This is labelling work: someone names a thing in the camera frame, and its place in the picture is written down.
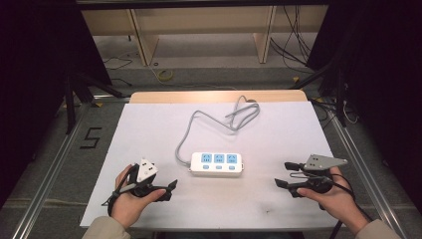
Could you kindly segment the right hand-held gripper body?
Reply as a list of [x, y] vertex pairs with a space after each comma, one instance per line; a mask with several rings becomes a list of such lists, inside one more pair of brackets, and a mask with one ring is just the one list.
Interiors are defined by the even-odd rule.
[[[332, 188], [330, 170], [346, 164], [348, 164], [347, 159], [311, 154], [304, 163], [304, 169], [300, 170], [306, 181], [297, 185], [299, 188], [308, 188], [317, 193], [326, 193]], [[297, 190], [290, 191], [293, 197], [300, 197]]]

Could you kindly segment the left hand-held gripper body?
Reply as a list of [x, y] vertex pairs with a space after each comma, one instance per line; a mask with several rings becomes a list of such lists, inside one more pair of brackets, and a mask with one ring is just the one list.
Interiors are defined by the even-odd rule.
[[152, 191], [162, 189], [162, 186], [152, 185], [157, 172], [158, 169], [153, 163], [147, 159], [142, 159], [140, 163], [136, 163], [129, 171], [128, 191], [132, 195], [141, 198]]

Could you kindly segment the white power strip blue sockets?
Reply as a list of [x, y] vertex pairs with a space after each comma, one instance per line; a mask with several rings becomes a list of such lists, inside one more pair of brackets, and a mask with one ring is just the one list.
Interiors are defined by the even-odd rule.
[[238, 177], [244, 169], [239, 153], [194, 152], [189, 170], [198, 176]]

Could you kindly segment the person's left hand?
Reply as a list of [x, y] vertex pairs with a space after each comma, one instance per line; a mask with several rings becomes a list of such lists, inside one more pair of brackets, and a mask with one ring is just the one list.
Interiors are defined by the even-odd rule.
[[143, 209], [155, 202], [165, 193], [164, 189], [157, 189], [142, 198], [126, 192], [115, 201], [110, 217], [117, 221], [124, 229], [128, 229], [140, 217]]

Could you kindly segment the person's right hand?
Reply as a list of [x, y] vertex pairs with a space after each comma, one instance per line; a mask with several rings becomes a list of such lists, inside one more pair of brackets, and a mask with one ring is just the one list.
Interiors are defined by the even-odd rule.
[[[346, 189], [350, 188], [337, 167], [333, 167], [330, 173], [334, 183]], [[368, 224], [368, 221], [357, 208], [353, 197], [339, 186], [334, 186], [324, 194], [307, 188], [299, 188], [298, 194], [319, 203], [329, 215], [341, 221], [353, 235], [356, 235]]]

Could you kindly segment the white table cover board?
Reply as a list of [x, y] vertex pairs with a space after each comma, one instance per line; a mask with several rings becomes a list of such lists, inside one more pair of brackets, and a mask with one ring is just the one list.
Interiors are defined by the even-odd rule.
[[[136, 227], [155, 231], [322, 229], [335, 221], [308, 199], [275, 183], [289, 180], [284, 164], [311, 154], [330, 155], [308, 102], [262, 103], [259, 115], [237, 132], [221, 123], [233, 104], [128, 104], [123, 108], [82, 226], [106, 214], [115, 177], [143, 158], [153, 162], [157, 185], [178, 180], [168, 202], [147, 206]], [[194, 152], [235, 152], [244, 170], [234, 178], [195, 176], [184, 166]]]

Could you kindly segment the black metal stand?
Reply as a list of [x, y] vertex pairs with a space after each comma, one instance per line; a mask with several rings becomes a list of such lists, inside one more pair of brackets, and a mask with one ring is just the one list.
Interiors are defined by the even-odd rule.
[[295, 83], [291, 90], [299, 90], [310, 83], [322, 79], [319, 92], [324, 95], [328, 91], [335, 91], [335, 113], [341, 126], [346, 126], [344, 115], [345, 81], [344, 73], [338, 63], [328, 63], [310, 76]]
[[68, 119], [67, 134], [73, 130], [77, 122], [74, 96], [77, 96], [82, 103], [90, 104], [94, 100], [94, 95], [89, 89], [89, 86], [94, 86], [118, 99], [127, 98], [127, 95], [122, 92], [119, 92], [112, 87], [89, 77], [88, 75], [79, 72], [67, 73], [64, 79], [65, 102]]

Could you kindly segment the black curtain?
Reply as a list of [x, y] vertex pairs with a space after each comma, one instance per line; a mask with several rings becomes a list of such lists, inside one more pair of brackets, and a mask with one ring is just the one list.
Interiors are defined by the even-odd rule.
[[80, 75], [110, 83], [77, 0], [0, 0], [0, 209]]
[[346, 95], [414, 205], [422, 210], [422, 0], [328, 0], [309, 66], [328, 63], [368, 7], [360, 38], [347, 45]]

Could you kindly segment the light wooden shelf unit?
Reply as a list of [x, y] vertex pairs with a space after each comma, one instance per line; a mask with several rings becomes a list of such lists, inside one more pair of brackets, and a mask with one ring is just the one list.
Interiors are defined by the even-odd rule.
[[94, 36], [132, 36], [141, 62], [148, 66], [159, 37], [176, 34], [251, 33], [258, 61], [264, 64], [273, 33], [289, 32], [295, 18], [302, 32], [316, 33], [326, 11], [325, 5], [302, 5], [84, 10], [82, 14]]

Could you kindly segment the aluminium floor rail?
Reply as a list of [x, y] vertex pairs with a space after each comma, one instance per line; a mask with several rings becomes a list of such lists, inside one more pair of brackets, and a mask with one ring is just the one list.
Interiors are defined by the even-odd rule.
[[16, 200], [18, 205], [25, 208], [25, 212], [17, 224], [12, 239], [27, 239], [29, 237], [43, 205], [64, 165], [66, 157], [71, 150], [72, 144], [74, 143], [80, 130], [82, 121], [90, 107], [90, 104], [81, 104], [76, 110], [76, 122], [74, 123], [72, 129], [65, 134], [60, 148], [55, 154], [53, 161], [50, 163], [47, 172], [43, 176], [41, 183], [35, 191], [35, 195], [30, 199], [24, 198]]
[[406, 233], [403, 231], [393, 207], [382, 193], [381, 188], [376, 182], [376, 177], [372, 175], [370, 168], [367, 166], [365, 159], [359, 151], [356, 141], [350, 135], [348, 128], [341, 124], [338, 119], [338, 114], [333, 112], [328, 112], [327, 114], [331, 117], [330, 123], [334, 127], [347, 151], [348, 158], [353, 164], [379, 217], [398, 235], [403, 239], [406, 239]]

